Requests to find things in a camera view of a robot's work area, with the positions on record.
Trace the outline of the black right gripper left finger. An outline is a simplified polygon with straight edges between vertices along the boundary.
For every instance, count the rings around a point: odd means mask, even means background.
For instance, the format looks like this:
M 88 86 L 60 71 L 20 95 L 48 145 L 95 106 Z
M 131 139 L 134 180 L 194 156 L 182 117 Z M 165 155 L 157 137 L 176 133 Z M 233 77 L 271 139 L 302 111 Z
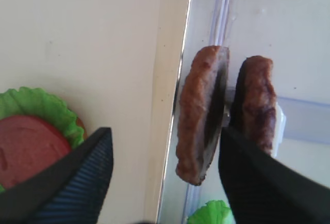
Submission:
M 100 127 L 64 158 L 1 193 L 1 223 L 97 223 L 113 165 L 111 128 Z

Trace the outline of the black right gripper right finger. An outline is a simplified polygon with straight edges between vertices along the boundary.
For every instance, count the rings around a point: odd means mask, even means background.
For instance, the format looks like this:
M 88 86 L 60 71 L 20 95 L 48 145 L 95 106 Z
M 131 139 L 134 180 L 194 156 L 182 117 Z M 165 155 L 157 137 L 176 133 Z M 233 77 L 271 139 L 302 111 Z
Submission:
M 236 223 L 329 223 L 329 188 L 289 169 L 231 127 L 219 175 Z

